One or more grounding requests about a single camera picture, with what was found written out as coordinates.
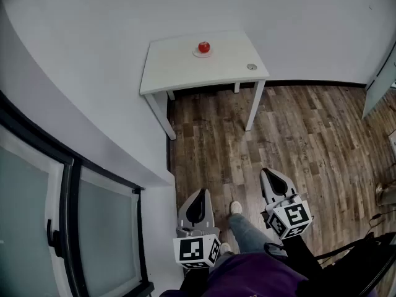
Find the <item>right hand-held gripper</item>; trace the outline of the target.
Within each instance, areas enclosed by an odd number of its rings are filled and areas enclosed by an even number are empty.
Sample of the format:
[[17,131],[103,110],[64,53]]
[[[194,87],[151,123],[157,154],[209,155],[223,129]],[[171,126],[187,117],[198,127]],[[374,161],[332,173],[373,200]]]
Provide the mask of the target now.
[[267,224],[276,235],[288,239],[304,233],[311,224],[311,212],[308,202],[296,194],[293,181],[283,173],[267,168],[260,171],[260,185],[262,197],[268,204],[265,207],[269,215]]

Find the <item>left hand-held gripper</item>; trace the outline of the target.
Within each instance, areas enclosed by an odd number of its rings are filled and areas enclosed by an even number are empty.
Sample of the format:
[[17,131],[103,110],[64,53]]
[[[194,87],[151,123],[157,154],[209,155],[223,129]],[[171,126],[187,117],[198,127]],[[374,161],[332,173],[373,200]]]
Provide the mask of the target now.
[[[210,192],[199,189],[193,193],[179,210],[179,225],[186,227],[214,227],[215,219]],[[202,230],[177,228],[173,240],[174,257],[185,269],[204,269],[215,265],[220,252],[220,241],[216,234]]]

